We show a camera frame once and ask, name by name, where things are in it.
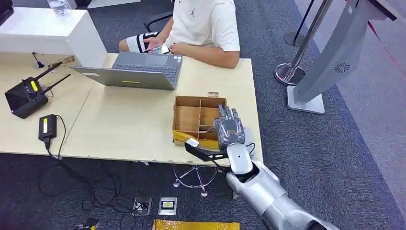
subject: robot finger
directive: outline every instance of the robot finger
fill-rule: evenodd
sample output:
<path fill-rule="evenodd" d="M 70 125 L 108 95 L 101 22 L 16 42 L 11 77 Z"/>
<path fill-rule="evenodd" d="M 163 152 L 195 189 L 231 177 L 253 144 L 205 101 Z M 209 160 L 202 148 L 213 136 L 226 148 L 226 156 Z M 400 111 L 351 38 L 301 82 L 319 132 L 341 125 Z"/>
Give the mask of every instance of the robot finger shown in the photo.
<path fill-rule="evenodd" d="M 228 118 L 233 118 L 233 114 L 231 113 L 231 110 L 228 106 L 224 106 L 225 110 L 226 110 L 226 116 Z"/>
<path fill-rule="evenodd" d="M 236 110 L 236 109 L 231 109 L 231 111 L 233 112 L 233 117 L 234 117 L 235 119 L 237 119 L 237 118 L 238 118 L 237 110 Z"/>
<path fill-rule="evenodd" d="M 218 104 L 218 111 L 220 112 L 221 117 L 226 117 L 227 116 L 227 114 L 224 111 L 223 106 L 221 104 Z"/>

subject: laptop keyboard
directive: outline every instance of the laptop keyboard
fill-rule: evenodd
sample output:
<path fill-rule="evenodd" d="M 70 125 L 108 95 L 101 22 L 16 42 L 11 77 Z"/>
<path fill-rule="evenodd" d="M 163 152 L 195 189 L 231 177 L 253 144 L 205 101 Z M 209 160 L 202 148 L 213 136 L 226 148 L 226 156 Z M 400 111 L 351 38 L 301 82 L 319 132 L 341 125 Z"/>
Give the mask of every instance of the laptop keyboard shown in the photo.
<path fill-rule="evenodd" d="M 175 84 L 176 71 L 177 71 L 177 68 L 172 68 L 172 67 L 138 66 L 138 65 L 125 65 L 125 64 L 115 64 L 113 66 L 113 69 L 125 69 L 125 70 L 164 73 L 166 78 L 172 85 Z"/>

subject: robotic arm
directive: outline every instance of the robotic arm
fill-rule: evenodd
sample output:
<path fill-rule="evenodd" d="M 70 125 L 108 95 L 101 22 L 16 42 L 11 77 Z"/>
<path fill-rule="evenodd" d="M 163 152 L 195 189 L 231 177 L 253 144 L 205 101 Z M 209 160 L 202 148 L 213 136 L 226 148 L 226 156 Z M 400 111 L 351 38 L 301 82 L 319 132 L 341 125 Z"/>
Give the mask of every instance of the robotic arm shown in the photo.
<path fill-rule="evenodd" d="M 219 152 L 199 148 L 199 142 L 189 139 L 186 150 L 203 161 L 228 158 L 231 172 L 226 179 L 255 213 L 274 230 L 338 230 L 299 207 L 288 197 L 278 177 L 263 163 L 251 158 L 245 144 L 244 127 L 235 109 L 219 105 L 220 117 L 214 120 Z"/>

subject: red rope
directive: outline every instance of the red rope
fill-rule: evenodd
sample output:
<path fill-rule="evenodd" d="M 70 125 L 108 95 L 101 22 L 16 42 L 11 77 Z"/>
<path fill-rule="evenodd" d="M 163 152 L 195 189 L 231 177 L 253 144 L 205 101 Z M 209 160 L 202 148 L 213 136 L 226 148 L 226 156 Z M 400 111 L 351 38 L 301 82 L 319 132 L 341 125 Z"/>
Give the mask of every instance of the red rope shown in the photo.
<path fill-rule="evenodd" d="M 383 48 L 385 49 L 386 53 L 389 55 L 389 57 L 392 59 L 393 63 L 396 65 L 396 67 L 400 70 L 400 72 L 402 72 L 403 76 L 406 77 L 406 73 L 403 71 L 402 67 L 400 67 L 400 65 L 397 63 L 397 61 L 395 60 L 395 58 L 392 56 L 392 54 L 389 52 L 389 50 L 386 48 L 386 46 L 383 44 L 382 40 L 379 38 L 378 34 L 376 33 L 375 28 L 373 27 L 373 25 L 371 24 L 370 21 L 368 21 L 368 25 L 369 28 L 372 30 L 372 32 L 375 34 L 375 36 L 378 38 L 378 40 L 381 42 Z"/>

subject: shirt logo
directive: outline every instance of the shirt logo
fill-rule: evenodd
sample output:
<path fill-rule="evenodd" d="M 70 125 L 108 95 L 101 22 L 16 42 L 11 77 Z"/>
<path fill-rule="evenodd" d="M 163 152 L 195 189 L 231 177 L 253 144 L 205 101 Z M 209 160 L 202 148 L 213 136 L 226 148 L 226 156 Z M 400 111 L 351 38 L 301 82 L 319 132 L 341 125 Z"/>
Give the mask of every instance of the shirt logo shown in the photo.
<path fill-rule="evenodd" d="M 193 16 L 193 18 L 194 18 L 194 10 L 195 10 L 196 8 L 194 8 L 193 10 L 192 10 L 192 12 L 191 12 L 191 14 L 190 14 L 190 16 Z"/>

